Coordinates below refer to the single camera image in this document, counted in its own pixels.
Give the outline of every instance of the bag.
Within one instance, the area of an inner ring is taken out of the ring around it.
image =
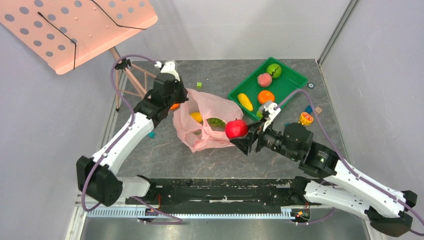
[[[194,153],[204,149],[234,146],[224,132],[210,126],[207,119],[217,118],[226,123],[242,119],[242,109],[233,101],[206,92],[187,88],[188,101],[173,113],[173,126],[178,138]],[[190,116],[199,112],[203,122],[198,123]]]

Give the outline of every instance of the green tray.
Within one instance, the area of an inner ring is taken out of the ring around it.
[[[258,84],[258,76],[267,72],[267,67],[271,64],[278,64],[281,66],[281,75],[272,80],[271,85],[268,87],[261,87]],[[261,104],[258,101],[258,94],[262,90],[268,90],[275,96],[275,102],[279,104],[283,101],[290,93],[292,93],[296,89],[303,88],[308,79],[298,73],[297,71],[291,69],[290,67],[284,65],[277,59],[270,57],[268,58],[260,67],[258,67],[252,74],[250,74],[244,81],[242,81],[236,88],[234,88],[229,94],[228,99],[236,102],[243,112],[249,116],[253,120],[260,120],[258,116],[256,116],[256,112],[258,111]],[[244,93],[249,97],[250,102],[253,105],[253,111],[248,111],[244,106],[242,106],[237,99],[237,95]]]

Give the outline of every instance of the gray floor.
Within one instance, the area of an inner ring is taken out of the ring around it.
[[[178,61],[178,72],[186,88],[196,88],[202,82],[201,91],[227,98],[228,93],[252,73],[263,62],[258,60],[183,60]],[[319,115],[331,139],[344,152],[339,130],[331,108],[330,100],[319,68],[313,59],[283,59],[284,64],[303,74],[315,84],[314,89],[305,87],[316,106],[323,112]],[[157,74],[149,62],[135,64]],[[143,75],[133,73],[138,79]],[[128,83],[126,90],[135,92]],[[124,95],[134,107],[141,99]],[[303,95],[295,96],[283,108],[274,121],[275,130],[283,130],[284,123],[297,122],[300,113],[308,106]],[[245,156],[236,147],[206,149],[192,153],[177,137],[172,123],[172,113],[154,130],[156,137],[144,138],[135,147],[119,170],[118,176],[133,177],[137,174],[148,178],[294,178],[304,176],[293,162],[268,149]],[[117,132],[128,120],[130,111],[121,106],[116,121]],[[327,145],[319,125],[313,122],[307,129],[314,133],[314,141]]]
[[[312,209],[311,220],[328,209]],[[295,226],[289,220],[186,219],[183,225],[144,225],[131,218],[95,218],[85,221],[81,240],[366,240],[358,217],[337,211],[326,221]]]
[[[264,60],[197,60],[178,61],[178,72],[186,88],[196,88],[203,83],[201,91],[223,98]],[[314,89],[304,88],[314,104],[323,112],[319,115],[325,129],[337,147],[343,150],[324,81],[314,60],[281,60],[303,74],[315,84]],[[158,73],[150,63],[137,65]],[[139,79],[142,75],[133,71]],[[126,90],[135,92],[128,83]],[[141,99],[125,94],[134,107]],[[274,129],[284,128],[284,123],[296,122],[299,114],[308,105],[304,96],[298,95],[282,110],[274,122]],[[116,122],[117,132],[127,121],[129,110],[122,106]],[[328,146],[316,122],[307,127],[314,133],[314,140]],[[155,129],[156,137],[144,138],[128,156],[119,170],[122,177],[137,174],[148,178],[294,178],[304,176],[298,164],[270,150],[245,156],[235,147],[206,149],[192,153],[177,137],[172,124],[172,113]],[[321,218],[328,209],[313,209],[312,219]],[[337,211],[335,215],[318,224],[298,226],[282,220],[185,220],[184,225],[145,226],[130,218],[87,218],[82,233],[83,240],[129,240],[129,239],[368,239],[363,221],[357,217]]]

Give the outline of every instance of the wall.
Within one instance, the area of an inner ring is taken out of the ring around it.
[[[322,67],[350,159],[416,192],[424,217],[423,12],[422,0],[360,1]]]
[[[57,75],[0,24],[0,239],[64,239],[75,164],[99,147],[113,101],[104,53]]]
[[[150,0],[157,23],[118,46],[159,60],[316,59],[349,0]]]

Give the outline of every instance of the robotic arm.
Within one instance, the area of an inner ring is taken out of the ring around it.
[[[245,137],[230,141],[246,155],[257,141],[255,152],[263,147],[268,148],[299,162],[299,169],[305,174],[341,187],[333,188],[298,176],[290,186],[292,199],[299,203],[324,204],[355,214],[370,221],[370,225],[376,230],[392,237],[399,237],[411,229],[413,218],[406,213],[408,210],[399,201],[413,208],[417,202],[414,192],[391,189],[346,162],[357,173],[358,177],[355,177],[335,151],[314,142],[314,134],[300,123],[287,125],[284,132],[273,130],[272,121],[280,112],[279,108],[274,109],[276,106],[274,102],[265,103],[259,109],[264,116],[261,121],[248,125],[248,134]],[[390,192],[396,200],[362,179]]]
[[[101,150],[90,158],[82,156],[76,162],[78,188],[83,191],[90,171],[102,159],[88,182],[86,194],[107,207],[120,197],[146,195],[150,187],[147,179],[139,176],[116,177],[116,174],[135,146],[168,116],[170,107],[188,100],[176,62],[167,61],[163,66],[160,62],[157,64],[160,73],[154,79],[153,89],[134,108],[133,123],[131,116]]]

